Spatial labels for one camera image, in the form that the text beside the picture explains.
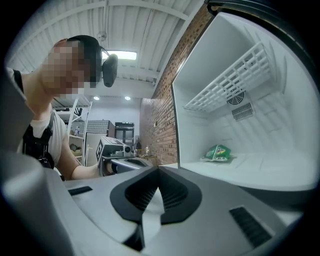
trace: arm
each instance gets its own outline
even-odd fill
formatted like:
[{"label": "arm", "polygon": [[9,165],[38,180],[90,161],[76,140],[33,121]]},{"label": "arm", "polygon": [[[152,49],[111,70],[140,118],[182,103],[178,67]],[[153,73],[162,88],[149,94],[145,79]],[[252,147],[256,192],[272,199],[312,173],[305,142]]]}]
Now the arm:
[{"label": "arm", "polygon": [[98,164],[89,167],[80,165],[69,148],[67,136],[64,136],[63,138],[60,159],[56,168],[66,180],[81,180],[100,177]]}]

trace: ear cup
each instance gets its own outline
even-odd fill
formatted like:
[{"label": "ear cup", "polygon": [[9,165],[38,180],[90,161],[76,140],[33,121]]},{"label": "ear cup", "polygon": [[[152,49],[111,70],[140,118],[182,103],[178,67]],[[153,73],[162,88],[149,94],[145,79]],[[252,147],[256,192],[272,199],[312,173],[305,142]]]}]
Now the ear cup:
[{"label": "ear cup", "polygon": [[111,54],[102,64],[103,83],[106,87],[111,87],[117,77],[118,56]]}]

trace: green snack bag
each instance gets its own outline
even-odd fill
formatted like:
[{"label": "green snack bag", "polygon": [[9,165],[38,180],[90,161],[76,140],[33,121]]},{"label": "green snack bag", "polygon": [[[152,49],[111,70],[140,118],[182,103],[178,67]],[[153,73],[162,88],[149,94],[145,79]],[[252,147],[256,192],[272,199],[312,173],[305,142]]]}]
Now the green snack bag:
[{"label": "green snack bag", "polygon": [[229,159],[230,152],[231,150],[224,145],[214,145],[209,149],[205,156],[201,158],[201,160],[225,162]]}]

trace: shelving rack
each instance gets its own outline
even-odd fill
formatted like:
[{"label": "shelving rack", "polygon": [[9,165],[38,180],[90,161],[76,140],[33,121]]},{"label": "shelving rack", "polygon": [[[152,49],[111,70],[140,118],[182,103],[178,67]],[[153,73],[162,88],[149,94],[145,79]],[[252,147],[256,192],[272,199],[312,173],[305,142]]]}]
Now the shelving rack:
[{"label": "shelving rack", "polygon": [[[67,134],[68,139],[69,138],[75,138],[82,140],[82,155],[76,156],[78,160],[81,159],[82,164],[85,164],[83,161],[85,159],[86,155],[86,134],[87,134],[87,126],[88,126],[88,119],[89,119],[89,113],[91,111],[92,101],[89,101],[85,96],[79,96],[76,99],[68,99],[68,98],[59,98],[56,97],[51,102],[53,109],[55,110],[62,110],[69,108],[70,111],[57,111],[57,114],[61,117],[61,119],[66,123],[67,125]],[[77,108],[87,108],[88,110],[84,110],[84,112],[81,113],[81,115],[76,115],[75,111]],[[74,121],[84,121],[84,131],[83,131],[83,137],[71,135],[71,126]]]}]

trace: fluorescent light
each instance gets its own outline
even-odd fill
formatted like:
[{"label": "fluorescent light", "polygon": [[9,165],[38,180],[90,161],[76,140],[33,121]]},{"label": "fluorescent light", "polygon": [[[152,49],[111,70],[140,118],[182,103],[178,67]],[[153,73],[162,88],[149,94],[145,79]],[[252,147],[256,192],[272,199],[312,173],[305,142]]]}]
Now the fluorescent light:
[{"label": "fluorescent light", "polygon": [[[118,56],[118,59],[122,60],[136,60],[137,53],[134,51],[125,51],[125,50],[107,50],[109,54],[115,54]],[[102,52],[102,59],[105,60],[108,58],[108,55],[105,52]]]}]

